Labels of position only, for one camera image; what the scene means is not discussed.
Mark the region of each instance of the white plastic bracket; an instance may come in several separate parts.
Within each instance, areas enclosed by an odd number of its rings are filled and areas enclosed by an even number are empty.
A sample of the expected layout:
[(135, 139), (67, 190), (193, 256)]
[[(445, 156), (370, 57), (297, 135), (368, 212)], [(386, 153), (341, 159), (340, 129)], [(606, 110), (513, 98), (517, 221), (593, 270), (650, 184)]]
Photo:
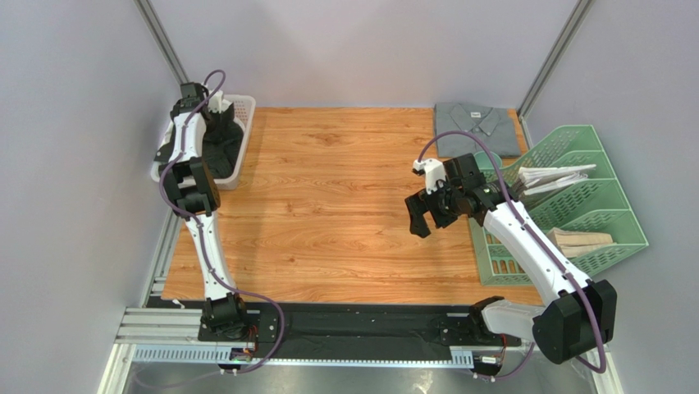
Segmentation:
[(544, 308), (541, 306), (514, 304), (507, 300), (499, 300), (486, 306), (482, 311), (482, 316), (490, 332), (534, 341), (533, 319), (542, 313), (544, 313)]
[[(177, 155), (182, 152), (180, 150), (182, 141), (182, 128), (185, 121), (191, 112), (182, 113), (175, 118), (175, 147), (172, 150), (170, 160), (175, 160)], [(191, 158), (200, 158), (202, 156), (203, 135), (206, 132), (206, 122), (204, 122), (201, 113), (195, 113), (187, 123), (187, 131), (185, 133), (185, 154), (180, 158), (181, 162), (185, 162)]]
[[(575, 267), (560, 251), (549, 241), (544, 233), (529, 218), (529, 213), (524, 205), (513, 202), (522, 218), (529, 221), (529, 226), (544, 241), (554, 256), (565, 266), (566, 271), (571, 273), (580, 286), (585, 287), (590, 277)], [(529, 231), (524, 229), (519, 220), (514, 216), (507, 203), (497, 205), (494, 211), (486, 214), (483, 226), (494, 235), (507, 250), (512, 253), (512, 257), (522, 266), (532, 283), (539, 291), (544, 305), (560, 298), (559, 293), (566, 291), (570, 294), (575, 292), (575, 288), (570, 281), (564, 277), (564, 273), (558, 268), (555, 262), (534, 240)]]
[(446, 171), (441, 161), (429, 158), (421, 162), (415, 160), (413, 162), (413, 170), (424, 172), (425, 174), (425, 190), (429, 195), (437, 191), (439, 182), (446, 182)]

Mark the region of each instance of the cable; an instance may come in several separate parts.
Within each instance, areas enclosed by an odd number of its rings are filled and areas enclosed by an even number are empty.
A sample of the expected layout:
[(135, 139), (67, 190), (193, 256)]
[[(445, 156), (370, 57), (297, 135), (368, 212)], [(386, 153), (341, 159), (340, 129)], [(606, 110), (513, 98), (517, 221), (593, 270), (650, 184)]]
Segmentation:
[(489, 150), (489, 148), (481, 141), (478, 137), (471, 133), (467, 133), (465, 131), (447, 131), (446, 133), (442, 133), (439, 135), (436, 135), (434, 138), (429, 140), (423, 150), (420, 152), (420, 156), (418, 157), (418, 161), (421, 162), (423, 160), (423, 156), (427, 152), (427, 149), (429, 149), (432, 144), (434, 144), (437, 140), (439, 140), (442, 137), (445, 137), (447, 135), (465, 135), (471, 140), (475, 141), (478, 146), (483, 149), (483, 151), (486, 153), (488, 156), (488, 159), (491, 161), (491, 164), (493, 168), (495, 169), (496, 175), (498, 182), (500, 183), (500, 189), (502, 190), (502, 195), (505, 197), (505, 202), (507, 203), (507, 206), (509, 209), (512, 211), (512, 214), (517, 218), (519, 221), (519, 224), (524, 227), (525, 230), (529, 233), (530, 236), (535, 240), (536, 243), (539, 244), (539, 247), (549, 256), (549, 258), (554, 262), (556, 267), (563, 273), (563, 275), (570, 281), (570, 283), (573, 285), (573, 288), (575, 289), (575, 292), (578, 293), (580, 296), (580, 299), (582, 300), (582, 304), (585, 307), (585, 310), (587, 311), (587, 316), (590, 319), (590, 323), (592, 324), (592, 334), (595, 337), (595, 343), (597, 345), (597, 352), (599, 353), (600, 356), (600, 366), (597, 367), (595, 365), (590, 364), (587, 360), (585, 360), (583, 357), (577, 356), (576, 359), (580, 361), (583, 365), (587, 366), (589, 369), (591, 369), (594, 372), (597, 373), (604, 373), (607, 369), (607, 358), (605, 357), (605, 347), (604, 347), (604, 342), (602, 341), (602, 334), (600, 332), (600, 327), (597, 324), (597, 317), (595, 316), (595, 311), (592, 309), (592, 305), (590, 305), (590, 300), (587, 298), (587, 295), (583, 291), (583, 289), (580, 287), (578, 284), (578, 281), (575, 280), (575, 277), (573, 276), (568, 269), (561, 263), (555, 256), (554, 252), (548, 248), (544, 240), (532, 229), (531, 226), (527, 223), (526, 220), (522, 217), (522, 215), (519, 213), (519, 211), (514, 207), (514, 203), (512, 202), (512, 199), (509, 197), (509, 193), (507, 193), (507, 184), (505, 183), (505, 178), (502, 175), (502, 171), (500, 170), (500, 166), (497, 164), (495, 158), (493, 158), (492, 152)]
[(507, 338), (505, 337), (505, 334), (500, 334), (502, 336), (502, 357), (500, 358), (500, 364), (505, 365), (505, 354), (507, 350)]
[[(190, 213), (190, 212), (187, 212), (187, 211), (185, 211), (184, 209), (182, 209), (182, 208), (178, 207), (177, 205), (173, 204), (173, 203), (167, 198), (167, 193), (165, 192), (165, 175), (166, 175), (169, 171), (171, 171), (172, 168), (175, 166), (175, 164), (176, 164), (177, 162), (179, 162), (180, 159), (185, 155), (185, 136), (186, 136), (186, 133), (187, 133), (187, 126), (189, 125), (189, 123), (190, 123), (190, 121), (192, 120), (192, 118), (194, 117), (194, 115), (195, 115), (196, 113), (198, 113), (198, 112), (203, 108), (204, 105), (207, 105), (207, 104), (208, 104), (208, 100), (211, 99), (211, 97), (213, 97), (213, 95), (216, 94), (216, 92), (217, 92), (218, 90), (221, 89), (221, 87), (223, 86), (223, 82), (226, 80), (226, 73), (225, 73), (223, 70), (214, 70), (214, 71), (211, 71), (211, 72), (208, 74), (208, 76), (207, 76), (206, 79), (204, 80), (204, 84), (206, 84), (206, 83), (208, 82), (209, 78), (211, 78), (214, 74), (221, 74), (221, 81), (218, 83), (218, 85), (216, 86), (216, 88), (215, 88), (214, 90), (212, 90), (211, 93), (210, 93), (201, 103), (199, 103), (199, 104), (194, 108), (194, 110), (193, 110), (192, 112), (190, 112), (190, 114), (189, 114), (189, 115), (187, 116), (187, 118), (185, 119), (185, 123), (184, 123), (184, 125), (182, 126), (182, 133), (181, 133), (181, 137), (180, 137), (180, 153), (177, 154), (177, 157), (175, 157), (173, 160), (171, 160), (171, 161), (165, 166), (165, 168), (162, 170), (162, 174), (160, 175), (160, 181), (158, 182), (158, 189), (159, 189), (159, 191), (160, 191), (160, 196), (161, 196), (162, 199), (165, 201), (165, 204), (167, 204), (167, 206), (169, 206), (170, 208), (172, 208), (173, 211), (175, 211), (176, 213), (180, 214), (182, 217), (185, 217), (185, 218), (192, 218), (192, 219), (194, 219), (194, 221), (197, 223), (197, 229), (199, 230), (199, 242), (200, 242), (200, 244), (201, 244), (201, 250), (202, 250), (203, 260), (204, 260), (204, 263), (205, 263), (206, 266), (207, 266), (207, 270), (209, 271), (209, 273), (211, 274), (211, 276), (213, 276), (213, 278), (216, 280), (216, 282), (218, 282), (218, 284), (220, 284), (221, 286), (223, 286), (223, 287), (224, 287), (225, 289), (227, 289), (228, 291), (231, 291), (233, 294), (239, 293), (239, 294), (242, 294), (242, 295), (244, 295), (244, 296), (250, 296), (250, 297), (254, 297), (254, 298), (259, 298), (260, 300), (265, 300), (266, 302), (270, 303), (270, 304), (276, 309), (277, 313), (279, 314), (279, 332), (278, 332), (276, 341), (274, 342), (274, 345), (272, 346), (272, 349), (271, 349), (259, 362), (257, 362), (255, 365), (252, 365), (252, 366), (250, 366), (250, 367), (248, 367), (248, 368), (246, 368), (246, 369), (241, 369), (240, 371), (237, 371), (237, 372), (236, 372), (236, 374), (241, 374), (241, 373), (250, 373), (250, 372), (253, 372), (253, 371), (258, 370), (258, 369), (259, 369), (260, 367), (262, 367), (265, 363), (267, 363), (267, 361), (274, 355), (274, 353), (276, 352), (276, 350), (279, 348), (279, 345), (281, 344), (281, 340), (282, 340), (282, 338), (283, 338), (283, 336), (284, 336), (284, 328), (285, 328), (285, 325), (286, 325), (286, 321), (285, 321), (285, 318), (284, 318), (284, 311), (281, 310), (281, 306), (279, 306), (279, 304), (278, 304), (276, 301), (274, 301), (273, 299), (271, 299), (271, 298), (269, 298), (269, 297), (267, 297), (267, 296), (265, 296), (265, 295), (261, 295), (261, 294), (258, 294), (258, 293), (253, 293), (252, 291), (244, 291), (244, 290), (241, 290), (241, 289), (236, 289), (236, 288), (234, 288), (233, 286), (230, 286), (230, 285), (228, 285), (227, 283), (225, 283), (225, 282), (223, 281), (223, 279), (221, 279), (221, 278), (216, 274), (216, 270), (213, 268), (213, 266), (211, 265), (211, 262), (210, 262), (209, 259), (208, 259), (208, 253), (207, 253), (207, 251), (206, 251), (206, 243), (205, 243), (205, 238), (204, 238), (204, 233), (203, 233), (203, 224), (202, 224), (201, 220), (199, 220), (199, 218), (197, 218), (197, 216), (196, 216), (195, 214)], [(186, 386), (186, 385), (189, 385), (189, 384), (191, 384), (191, 383), (197, 382), (198, 380), (201, 380), (201, 379), (204, 379), (204, 378), (209, 378), (209, 377), (212, 377), (212, 376), (215, 376), (215, 375), (218, 375), (218, 374), (220, 374), (220, 372), (206, 373), (206, 374), (204, 374), (204, 375), (198, 376), (198, 377), (196, 377), (196, 378), (192, 378), (192, 379), (190, 379), (190, 380), (187, 380), (187, 381), (184, 381), (184, 382), (181, 382), (181, 383), (175, 383), (175, 384), (170, 384), (170, 385), (166, 385), (166, 386), (152, 386), (152, 385), (148, 385), (148, 384), (146, 384), (146, 383), (141, 382), (140, 379), (138, 378), (138, 375), (135, 375), (135, 376), (134, 376), (134, 381), (135, 381), (136, 383), (138, 383), (140, 386), (143, 386), (143, 387), (146, 387), (146, 388), (150, 388), (150, 389), (168, 389), (168, 388), (175, 388), (175, 387)]]
[(508, 380), (508, 379), (514, 378), (515, 376), (517, 376), (519, 371), (521, 371), (522, 368), (524, 368), (524, 365), (527, 364), (527, 362), (529, 362), (529, 359), (532, 358), (532, 353), (534, 352), (535, 345), (536, 345), (536, 343), (532, 342), (532, 344), (529, 346), (529, 351), (527, 351), (527, 354), (524, 356), (524, 360), (522, 360), (522, 362), (519, 363), (517, 368), (513, 369), (511, 372), (506, 373), (502, 376), (498, 376), (498, 377), (495, 377), (495, 376), (486, 377), (486, 376), (481, 376), (481, 375), (474, 373), (473, 377), (480, 378), (481, 380), (483, 380), (485, 382), (499, 382), (502, 380)]
[(255, 344), (255, 347), (251, 352), (251, 355), (255, 355), (255, 353), (258, 352), (258, 326), (253, 326), (253, 330), (250, 331), (250, 339), (248, 339), (248, 342), (250, 341)]

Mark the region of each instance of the gray floor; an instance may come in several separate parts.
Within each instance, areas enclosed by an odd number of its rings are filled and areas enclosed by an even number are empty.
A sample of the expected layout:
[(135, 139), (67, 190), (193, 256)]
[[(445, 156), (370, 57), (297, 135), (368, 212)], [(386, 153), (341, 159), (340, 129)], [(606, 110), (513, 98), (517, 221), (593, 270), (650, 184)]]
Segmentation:
[[(508, 352), (506, 368), (519, 364), (522, 356)], [(332, 394), (452, 394), (452, 393), (596, 393), (592, 376), (577, 362), (554, 365), (536, 353), (520, 374), (511, 380), (485, 383), (470, 373), (446, 369), (368, 367), (265, 366), (250, 375), (215, 376), (163, 392), (168, 393), (332, 393)], [(133, 364), (131, 372), (149, 384), (178, 383), (216, 370), (206, 364)], [(159, 392), (130, 381), (126, 393)]]

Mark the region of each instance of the metal frame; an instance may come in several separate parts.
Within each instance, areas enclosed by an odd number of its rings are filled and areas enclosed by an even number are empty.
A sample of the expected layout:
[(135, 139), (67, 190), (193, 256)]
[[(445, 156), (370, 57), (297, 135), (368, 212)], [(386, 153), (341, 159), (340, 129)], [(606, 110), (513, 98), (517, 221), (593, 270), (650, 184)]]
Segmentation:
[(162, 225), (160, 239), (153, 255), (153, 268), (149, 277), (145, 292), (141, 295), (141, 306), (145, 308), (150, 296), (160, 297), (165, 287), (165, 278), (170, 270), (172, 256), (175, 254), (175, 245), (180, 236), (181, 219), (171, 210), (168, 211), (165, 223)]
[(151, 4), (150, 0), (134, 0), (134, 3), (139, 8), (141, 16), (144, 18), (148, 29), (153, 34), (155, 42), (158, 43), (160, 52), (165, 58), (170, 70), (172, 70), (172, 74), (175, 76), (175, 79), (177, 79), (177, 83), (181, 85), (185, 82), (189, 82), (190, 79), (187, 77), (185, 68), (182, 66), (180, 59), (177, 57), (177, 53), (175, 53), (175, 49), (172, 47), (172, 43), (170, 43), (170, 39), (167, 37), (165, 29), (162, 27), (162, 23), (160, 22), (158, 14), (153, 8), (153, 4)]
[[(167, 37), (158, 15), (149, 0), (134, 0), (144, 21), (151, 30), (163, 57), (171, 68), (178, 83), (189, 81), (184, 67), (176, 55)], [(526, 119), (541, 92), (544, 84), (551, 76), (572, 37), (581, 25), (594, 0), (579, 0), (544, 65), (532, 83), (522, 105), (518, 109), (519, 120), (522, 124), (525, 139), (529, 147), (533, 146), (528, 133)], [(244, 342), (217, 344), (199, 342), (196, 338), (199, 330), (200, 309), (155, 309), (145, 308), (151, 296), (160, 297), (165, 278), (175, 251), (175, 245), (180, 234), (180, 219), (174, 213), (168, 213), (164, 223), (158, 248), (153, 256), (153, 271), (148, 279), (147, 291), (142, 296), (143, 308), (128, 308), (124, 313), (121, 326), (116, 335), (107, 367), (98, 392), (101, 394), (122, 393), (129, 378), (132, 362), (191, 362), (218, 364), (228, 361), (227, 355), (233, 346), (245, 346)], [(426, 368), (464, 368), (473, 362), (472, 349), (464, 346), (450, 347), (452, 360), (444, 361), (362, 361), (362, 360), (294, 360), (274, 359), (269, 364), (283, 365), (334, 365), (334, 366), (384, 366), (384, 367), (426, 367)], [(477, 350), (494, 350), (488, 347), (478, 347)], [(588, 353), (588, 359), (593, 363), (598, 361), (596, 353)], [(609, 372), (604, 375), (593, 374), (594, 383), (600, 394), (623, 393), (616, 373), (611, 353), (607, 352)]]
[(549, 55), (546, 57), (544, 65), (541, 67), (537, 77), (534, 79), (529, 91), (524, 96), (522, 105), (520, 105), (517, 109), (517, 114), (520, 116), (520, 121), (522, 119), (526, 120), (529, 113), (532, 111), (532, 107), (537, 101), (541, 90), (553, 73), (556, 65), (558, 65), (559, 60), (570, 45), (575, 33), (578, 31), (578, 28), (582, 24), (585, 16), (590, 11), (590, 7), (594, 2), (595, 0), (578, 0), (578, 3), (575, 4), (573, 12), (571, 12), (558, 36), (558, 39), (556, 39), (553, 48), (551, 48)]

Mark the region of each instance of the green plastic rack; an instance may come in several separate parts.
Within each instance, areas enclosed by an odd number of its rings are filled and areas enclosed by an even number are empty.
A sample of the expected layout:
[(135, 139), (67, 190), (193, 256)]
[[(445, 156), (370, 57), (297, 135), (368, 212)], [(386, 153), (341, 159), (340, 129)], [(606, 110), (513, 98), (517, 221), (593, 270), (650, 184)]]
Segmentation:
[[(568, 231), (611, 234), (608, 245), (570, 262), (587, 275), (595, 275), (648, 246), (646, 236), (628, 203), (609, 158), (592, 126), (561, 126), (514, 164), (502, 169), (512, 184), (520, 167), (565, 167), (596, 164), (589, 178), (554, 194), (524, 199), (532, 220), (545, 233), (553, 227)], [(484, 171), (489, 181), (495, 172)], [(469, 219), (481, 283), (486, 286), (529, 285), (529, 277), (512, 254)]]

